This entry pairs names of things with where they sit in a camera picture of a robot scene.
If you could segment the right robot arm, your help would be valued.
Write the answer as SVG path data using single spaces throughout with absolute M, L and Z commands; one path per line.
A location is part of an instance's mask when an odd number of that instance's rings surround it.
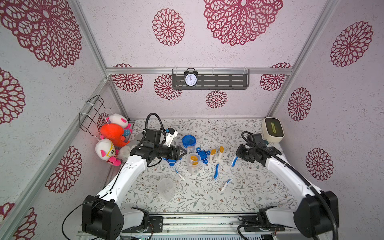
M 244 220 L 238 228 L 279 230 L 292 228 L 304 237 L 318 240 L 326 233 L 339 239 L 339 203 L 337 196 L 325 192 L 300 174 L 275 147 L 268 147 L 261 134 L 241 133 L 245 144 L 239 145 L 236 157 L 249 163 L 259 163 L 274 173 L 299 201 L 296 210 L 276 206 L 260 209 L 256 220 Z

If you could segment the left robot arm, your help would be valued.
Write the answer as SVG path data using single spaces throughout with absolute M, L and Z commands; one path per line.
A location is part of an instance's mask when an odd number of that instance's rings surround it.
M 122 231 L 149 227 L 149 213 L 140 208 L 121 210 L 124 196 L 131 189 L 139 175 L 155 159 L 179 160 L 187 154 L 180 146 L 172 144 L 177 131 L 165 130 L 164 143 L 162 132 L 147 129 L 143 139 L 130 149 L 126 162 L 113 180 L 96 196 L 87 196 L 82 204 L 82 230 L 103 240 L 115 240 Z

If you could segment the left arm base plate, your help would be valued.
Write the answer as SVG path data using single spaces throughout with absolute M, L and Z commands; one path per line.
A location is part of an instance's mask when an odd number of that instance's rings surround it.
M 134 233 L 161 233 L 164 226 L 164 217 L 151 217 L 145 220 L 139 227 L 132 227 L 131 230 Z

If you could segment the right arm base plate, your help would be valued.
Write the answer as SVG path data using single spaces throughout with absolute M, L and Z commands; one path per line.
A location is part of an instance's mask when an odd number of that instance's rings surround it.
M 239 221 L 242 222 L 243 229 L 246 232 L 256 232 L 256 231 L 269 231 L 270 228 L 268 228 L 267 225 L 265 225 L 265 222 L 263 218 L 256 214 L 256 215 L 242 215 L 238 217 Z

